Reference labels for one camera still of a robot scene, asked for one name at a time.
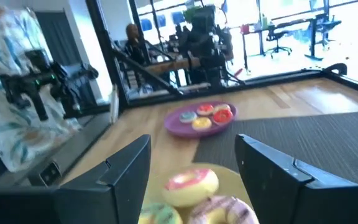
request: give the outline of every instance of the donut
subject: donut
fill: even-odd
[[[197,118],[191,123],[191,126],[196,131],[205,131],[212,126],[212,121],[209,118]]]
[[[212,114],[213,111],[214,111],[214,106],[212,106],[211,104],[200,105],[197,108],[197,113],[201,116],[208,116]]]
[[[238,198],[214,196],[193,209],[188,223],[259,224],[259,221],[252,208]]]
[[[227,110],[227,109],[217,111],[212,117],[212,120],[218,125],[227,124],[232,119],[233,119],[233,113],[231,112],[231,110]]]
[[[193,111],[187,111],[184,112],[180,115],[180,122],[182,123],[191,123],[192,121],[194,121],[197,118],[197,114]]]
[[[231,111],[231,108],[227,104],[216,105],[214,107],[214,114],[220,110],[230,110]]]
[[[138,224],[183,224],[179,213],[169,205],[152,203],[142,208]]]
[[[190,207],[214,195],[218,188],[215,172],[211,169],[194,169],[170,178],[162,196],[174,207]]]

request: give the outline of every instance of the pink frosted donut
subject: pink frosted donut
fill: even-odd
[[[259,221],[252,208],[238,198],[214,196],[193,209],[189,224],[196,223],[259,224]]]
[[[193,169],[173,176],[162,189],[162,197],[174,207],[190,207],[205,201],[219,188],[211,169]]]

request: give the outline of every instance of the yellow plate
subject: yellow plate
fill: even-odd
[[[162,197],[162,188],[168,182],[169,178],[173,177],[176,174],[180,174],[186,170],[191,170],[191,169],[213,170],[219,179],[219,189],[215,195],[235,196],[252,207],[246,188],[244,187],[239,174],[222,166],[218,166],[214,164],[204,164],[204,163],[200,163],[200,164],[196,163],[187,167],[182,167],[173,172],[168,172],[158,177],[149,177],[149,183],[147,184],[147,189],[146,189],[143,204],[145,205],[154,202],[166,203]],[[176,208],[176,210],[179,212],[183,220],[183,223],[188,222],[188,216],[192,209],[193,207]]]

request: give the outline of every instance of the gray carpet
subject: gray carpet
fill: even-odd
[[[358,183],[358,113],[235,121],[225,132],[202,139],[193,161],[238,172],[236,134]]]

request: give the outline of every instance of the patterned cloth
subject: patterned cloth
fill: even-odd
[[[0,74],[26,74],[30,62],[25,50],[46,49],[35,14],[0,7]],[[32,106],[19,110],[10,105],[0,82],[0,158],[11,172],[26,169],[35,157],[61,145],[81,127],[76,119],[63,119],[62,105],[40,92],[49,119],[40,121]]]

